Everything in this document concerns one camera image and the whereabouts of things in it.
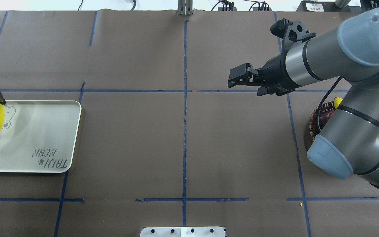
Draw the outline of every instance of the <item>white metal plate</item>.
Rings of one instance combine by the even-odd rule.
[[[226,231],[219,226],[146,227],[140,237],[226,237]]]
[[[62,173],[71,167],[81,105],[7,100],[0,132],[0,172]]]

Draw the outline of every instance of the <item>light blue joint cover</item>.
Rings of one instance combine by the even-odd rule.
[[[340,24],[337,41],[343,52],[365,66],[379,66],[379,8]]]
[[[346,157],[327,138],[317,135],[307,152],[308,159],[323,171],[340,179],[353,173],[353,168]]]

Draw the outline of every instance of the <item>brown wicker basket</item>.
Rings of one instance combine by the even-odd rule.
[[[316,139],[316,135],[318,134],[317,133],[317,109],[318,108],[316,108],[314,112],[311,114],[310,121],[308,122],[308,127],[304,133],[304,144],[305,144],[306,150],[308,150],[311,147],[312,143]],[[321,107],[320,115],[327,111],[331,111],[333,109],[334,109],[334,101],[323,103]]]

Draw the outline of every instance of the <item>black cable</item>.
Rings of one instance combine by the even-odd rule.
[[[81,6],[83,5],[83,1],[84,1],[84,0],[81,0],[80,6],[78,6],[78,10],[77,10],[77,11],[79,11],[80,8],[81,8]]]
[[[135,9],[136,5],[137,5],[136,0],[133,0],[133,8],[131,9],[131,11],[133,11]]]
[[[260,3],[259,3],[259,2],[256,2],[256,3],[253,3],[253,4],[251,5],[251,7],[249,8],[248,11],[251,11],[252,7],[253,7],[255,4],[258,4],[258,8],[260,8]]]
[[[218,2],[215,4],[215,6],[212,8],[212,11],[215,9],[215,7],[216,7],[219,3],[223,4],[223,8],[224,8],[225,5],[227,6],[226,1],[222,1],[222,0],[221,0],[221,1],[218,1]]]
[[[334,84],[332,85],[332,87],[328,90],[327,93],[325,93],[325,96],[322,98],[321,102],[320,102],[320,105],[318,105],[318,108],[317,108],[317,128],[318,128],[318,131],[321,132],[321,127],[320,127],[320,112],[321,112],[321,107],[322,107],[322,104],[324,103],[324,101],[327,99],[328,95],[334,90],[334,88],[337,86],[337,84],[339,83],[339,81],[343,79],[343,77],[339,77],[337,78],[336,82],[334,82]]]

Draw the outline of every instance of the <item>robotic arm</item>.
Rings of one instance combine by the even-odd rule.
[[[258,96],[342,76],[351,89],[307,152],[327,173],[354,173],[379,189],[379,8],[345,20],[320,36],[300,21],[282,19],[270,31],[282,52],[262,68],[250,63],[230,70],[228,87],[261,86]]]

